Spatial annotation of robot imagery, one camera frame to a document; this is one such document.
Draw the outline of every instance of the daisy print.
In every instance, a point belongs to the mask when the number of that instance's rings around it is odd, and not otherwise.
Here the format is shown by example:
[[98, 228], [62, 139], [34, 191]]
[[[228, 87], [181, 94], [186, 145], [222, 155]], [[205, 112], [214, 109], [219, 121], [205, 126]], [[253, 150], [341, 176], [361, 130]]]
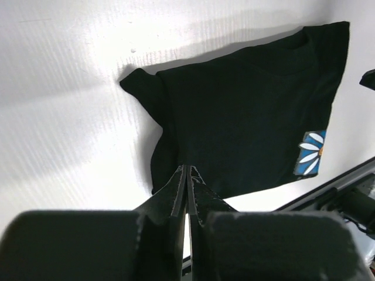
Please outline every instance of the daisy print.
[[326, 131], [307, 132], [305, 134], [304, 141], [299, 144], [301, 152], [294, 174], [302, 176], [318, 174], [325, 136]]

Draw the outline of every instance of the black t-shirt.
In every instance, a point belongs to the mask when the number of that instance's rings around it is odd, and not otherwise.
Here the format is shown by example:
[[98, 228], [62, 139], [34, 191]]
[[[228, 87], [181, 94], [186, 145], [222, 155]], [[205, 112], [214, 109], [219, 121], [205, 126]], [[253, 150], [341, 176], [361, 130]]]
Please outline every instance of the black t-shirt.
[[163, 127], [153, 192], [181, 164], [223, 198], [317, 175], [348, 43], [349, 23], [338, 22], [156, 75], [133, 71], [121, 87]]

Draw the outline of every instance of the white table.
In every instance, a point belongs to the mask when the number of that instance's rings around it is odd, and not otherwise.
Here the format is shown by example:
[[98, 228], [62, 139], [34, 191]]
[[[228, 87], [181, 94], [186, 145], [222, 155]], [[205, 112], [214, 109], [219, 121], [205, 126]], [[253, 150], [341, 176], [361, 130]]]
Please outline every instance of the white table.
[[374, 8], [372, 0], [0, 0], [0, 232], [25, 210], [131, 210], [151, 195], [161, 128], [120, 89], [124, 72], [203, 61], [303, 25], [352, 22], [320, 175], [227, 202], [271, 211], [371, 158], [375, 92], [358, 82], [375, 68]]

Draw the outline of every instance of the t-shirt sleeve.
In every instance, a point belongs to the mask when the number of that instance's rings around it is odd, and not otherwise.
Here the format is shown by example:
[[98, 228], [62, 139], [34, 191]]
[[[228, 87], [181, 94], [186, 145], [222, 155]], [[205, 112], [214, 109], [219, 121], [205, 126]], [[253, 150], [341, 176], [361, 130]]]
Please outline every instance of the t-shirt sleeve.
[[168, 122], [171, 109], [163, 81], [158, 76], [138, 68], [124, 78], [120, 86], [133, 95], [160, 126]]

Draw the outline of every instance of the white petal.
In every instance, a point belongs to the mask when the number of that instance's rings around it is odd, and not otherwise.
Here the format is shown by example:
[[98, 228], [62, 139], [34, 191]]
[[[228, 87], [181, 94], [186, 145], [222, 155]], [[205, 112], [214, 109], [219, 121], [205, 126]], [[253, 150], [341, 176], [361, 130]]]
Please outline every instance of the white petal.
[[316, 164], [318, 164], [319, 158], [317, 158], [312, 164], [305, 170], [304, 175], [311, 172], [312, 169], [315, 168]]
[[314, 153], [311, 153], [309, 154], [308, 156], [305, 156], [304, 158], [302, 158], [299, 162], [300, 163], [305, 163], [307, 161], [310, 161], [311, 159], [314, 159], [315, 157], [318, 156], [318, 153], [317, 152], [314, 152]]
[[309, 133], [309, 136], [317, 142], [324, 143], [324, 139], [322, 138], [322, 136], [318, 135], [317, 133]]
[[300, 145], [299, 145], [300, 148], [304, 148], [304, 149], [307, 149], [307, 150], [315, 150], [315, 151], [318, 151], [319, 148], [316, 147], [315, 145], [312, 145], [311, 143], [305, 143], [305, 142], [302, 142]]

